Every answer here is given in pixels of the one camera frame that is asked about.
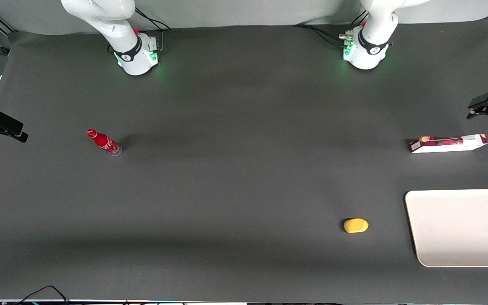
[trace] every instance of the gray table surface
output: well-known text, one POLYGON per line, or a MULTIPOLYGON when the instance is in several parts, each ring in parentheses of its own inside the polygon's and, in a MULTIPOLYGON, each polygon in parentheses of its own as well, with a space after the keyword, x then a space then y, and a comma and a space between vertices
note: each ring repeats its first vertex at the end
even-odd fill
POLYGON ((405 146, 488 136, 465 119, 488 91, 488 19, 399 25, 372 71, 292 27, 173 30, 140 77, 100 35, 10 40, 0 111, 30 137, 0 136, 0 299, 53 284, 70 299, 488 304, 488 268, 418 262, 403 201, 488 189, 488 145, 405 146), (370 229, 344 233, 350 217, 370 229))

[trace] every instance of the red bottle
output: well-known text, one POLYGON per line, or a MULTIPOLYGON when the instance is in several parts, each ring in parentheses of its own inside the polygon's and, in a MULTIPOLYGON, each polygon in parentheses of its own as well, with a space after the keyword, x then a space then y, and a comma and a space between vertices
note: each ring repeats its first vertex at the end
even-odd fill
POLYGON ((107 153, 113 156, 118 156, 122 152, 122 147, 120 147, 118 143, 114 142, 113 139, 109 138, 104 133, 98 133, 93 129, 88 129, 88 131, 86 131, 86 134, 88 135, 88 137, 93 139, 95 145, 97 145, 107 153))

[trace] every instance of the white tray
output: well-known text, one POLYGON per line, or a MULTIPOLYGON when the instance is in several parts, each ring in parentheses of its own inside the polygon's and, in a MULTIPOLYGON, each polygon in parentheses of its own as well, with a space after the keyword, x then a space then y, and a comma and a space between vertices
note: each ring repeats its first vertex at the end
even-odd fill
POLYGON ((410 191, 415 252, 426 267, 488 267, 488 189, 410 191))

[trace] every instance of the white backdrop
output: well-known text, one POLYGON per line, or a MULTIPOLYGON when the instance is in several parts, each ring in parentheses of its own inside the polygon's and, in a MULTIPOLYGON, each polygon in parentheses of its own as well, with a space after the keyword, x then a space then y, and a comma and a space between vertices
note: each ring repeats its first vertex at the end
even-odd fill
MULTIPOLYGON (((154 19, 173 28, 227 25, 294 25, 348 23, 360 12, 359 0, 136 0, 154 19)), ((397 11, 401 23, 459 22, 488 16, 488 0, 432 0, 397 11)), ((70 16, 59 0, 0 0, 0 17, 15 29, 47 35, 93 32, 70 16)), ((130 23, 139 29, 153 25, 135 14, 130 23)))

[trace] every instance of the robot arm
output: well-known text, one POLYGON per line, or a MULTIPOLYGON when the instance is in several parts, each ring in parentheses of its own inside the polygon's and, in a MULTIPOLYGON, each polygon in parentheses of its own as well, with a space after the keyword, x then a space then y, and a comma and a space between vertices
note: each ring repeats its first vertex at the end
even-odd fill
POLYGON ((117 52, 126 52, 137 43, 137 35, 127 19, 135 12, 134 0, 61 0, 69 14, 101 33, 117 52))
POLYGON ((114 49, 118 64, 130 75, 142 75, 158 63, 157 40, 135 33, 127 19, 134 0, 61 0, 65 10, 93 26, 114 49))
POLYGON ((394 12, 398 8, 418 6, 430 0, 360 0, 362 6, 368 10, 369 17, 366 26, 358 25, 346 36, 357 37, 355 42, 346 42, 343 59, 360 69, 372 69, 385 58, 389 38, 399 24, 399 18, 394 12))
POLYGON ((372 44, 386 43, 399 24, 399 17, 394 11, 428 1, 430 0, 361 0, 361 5, 370 14, 363 29, 364 38, 372 44))

